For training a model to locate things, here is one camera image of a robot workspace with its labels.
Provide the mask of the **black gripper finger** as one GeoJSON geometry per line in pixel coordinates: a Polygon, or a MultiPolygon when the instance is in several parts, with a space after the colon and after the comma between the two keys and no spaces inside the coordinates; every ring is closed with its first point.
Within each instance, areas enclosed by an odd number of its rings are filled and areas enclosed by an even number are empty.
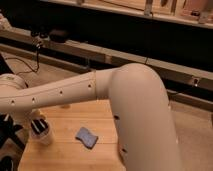
{"type": "Polygon", "coordinates": [[[39,120],[39,130],[41,132],[43,132],[43,131],[45,131],[48,128],[49,128],[48,123],[44,119],[40,119],[39,120]]]}
{"type": "Polygon", "coordinates": [[[33,120],[31,122],[31,127],[36,134],[42,133],[42,125],[41,125],[41,122],[39,120],[33,120]]]}

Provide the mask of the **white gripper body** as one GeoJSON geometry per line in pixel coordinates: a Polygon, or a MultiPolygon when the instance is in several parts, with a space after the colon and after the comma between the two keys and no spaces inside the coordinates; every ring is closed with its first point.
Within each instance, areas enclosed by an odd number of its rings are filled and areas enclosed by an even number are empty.
{"type": "Polygon", "coordinates": [[[33,120],[44,119],[46,121],[45,116],[40,112],[39,109],[18,111],[16,113],[12,113],[11,118],[13,119],[14,127],[22,127],[25,129],[31,127],[31,122],[33,120]]]}

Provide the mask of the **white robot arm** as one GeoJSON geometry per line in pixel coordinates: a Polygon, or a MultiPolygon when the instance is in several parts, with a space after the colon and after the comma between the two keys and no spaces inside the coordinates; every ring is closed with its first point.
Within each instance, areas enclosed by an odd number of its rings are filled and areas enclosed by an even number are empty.
{"type": "Polygon", "coordinates": [[[149,66],[126,64],[33,88],[15,74],[0,75],[1,114],[102,99],[110,102],[126,171],[183,171],[168,95],[149,66]]]}

